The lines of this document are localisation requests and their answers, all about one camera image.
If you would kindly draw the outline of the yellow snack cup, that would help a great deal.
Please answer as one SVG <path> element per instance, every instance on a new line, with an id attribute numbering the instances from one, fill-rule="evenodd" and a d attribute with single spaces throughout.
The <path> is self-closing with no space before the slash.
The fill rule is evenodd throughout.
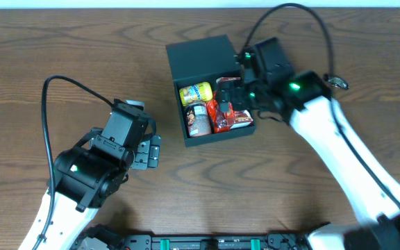
<path id="1" fill-rule="evenodd" d="M 209 82 L 182 87 L 178 92 L 183 106 L 188 106 L 195 101 L 207 102 L 213 98 L 213 91 Z"/>

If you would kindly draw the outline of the red candy bag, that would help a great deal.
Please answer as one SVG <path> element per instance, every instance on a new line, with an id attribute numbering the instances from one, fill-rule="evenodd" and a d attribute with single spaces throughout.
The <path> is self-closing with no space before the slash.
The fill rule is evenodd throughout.
<path id="1" fill-rule="evenodd" d="M 214 133 L 227 132 L 231 129 L 231 109 L 228 112 L 222 112 L 215 100 L 215 95 L 216 92 L 213 92 L 213 98 L 206 103 L 208 115 L 212 121 Z"/>

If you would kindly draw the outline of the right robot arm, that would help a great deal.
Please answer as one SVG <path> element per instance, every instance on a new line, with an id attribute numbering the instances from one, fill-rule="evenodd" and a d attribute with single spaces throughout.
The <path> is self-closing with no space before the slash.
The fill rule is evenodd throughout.
<path id="1" fill-rule="evenodd" d="M 221 108 L 278 113 L 319 155 L 344 191 L 358 225 L 327 224 L 307 235 L 311 249 L 400 249 L 400 184 L 347 121 L 331 89 L 314 72 L 285 80 L 222 78 Z"/>

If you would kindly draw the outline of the small black candy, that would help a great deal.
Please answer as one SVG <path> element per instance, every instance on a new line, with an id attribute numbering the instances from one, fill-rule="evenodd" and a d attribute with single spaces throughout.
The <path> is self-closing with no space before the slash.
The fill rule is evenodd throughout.
<path id="1" fill-rule="evenodd" d="M 339 76 L 329 76 L 327 82 L 330 83 L 333 87 L 340 88 L 343 90 L 349 89 L 349 84 L 343 78 Z"/>

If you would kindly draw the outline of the dark green open box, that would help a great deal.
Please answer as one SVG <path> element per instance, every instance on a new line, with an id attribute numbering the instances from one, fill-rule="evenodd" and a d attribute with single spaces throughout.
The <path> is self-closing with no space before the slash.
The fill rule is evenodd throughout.
<path id="1" fill-rule="evenodd" d="M 254 133 L 255 124 L 200 137 L 191 137 L 187 128 L 188 123 L 179 90 L 196 83 L 208 82 L 212 90 L 215 91 L 218 78 L 240 75 L 240 66 L 235 59 L 235 50 L 227 35 L 168 44 L 166 50 L 186 147 L 240 138 Z"/>

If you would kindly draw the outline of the Hello Panda biscuit box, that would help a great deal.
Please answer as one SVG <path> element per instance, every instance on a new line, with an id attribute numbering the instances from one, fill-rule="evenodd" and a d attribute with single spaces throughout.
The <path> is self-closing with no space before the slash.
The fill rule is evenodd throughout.
<path id="1" fill-rule="evenodd" d="M 231 130 L 252 125 L 253 118 L 248 110 L 234 111 L 231 103 L 229 108 L 231 109 Z"/>

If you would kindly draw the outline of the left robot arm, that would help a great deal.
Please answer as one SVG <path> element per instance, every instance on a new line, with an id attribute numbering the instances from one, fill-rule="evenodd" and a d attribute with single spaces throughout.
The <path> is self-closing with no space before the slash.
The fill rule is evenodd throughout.
<path id="1" fill-rule="evenodd" d="M 88 133 L 54 163 L 54 182 L 21 249 L 75 249 L 78 237 L 106 199 L 128 179 L 130 169 L 158 166 L 161 137 L 148 134 L 132 144 Z"/>

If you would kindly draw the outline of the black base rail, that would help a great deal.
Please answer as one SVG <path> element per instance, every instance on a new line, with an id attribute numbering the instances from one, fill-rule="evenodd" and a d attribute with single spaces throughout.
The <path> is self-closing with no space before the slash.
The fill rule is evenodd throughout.
<path id="1" fill-rule="evenodd" d="M 296 233 L 267 235 L 125 235 L 104 225 L 81 233 L 70 249 L 80 250 L 306 250 L 305 236 Z"/>

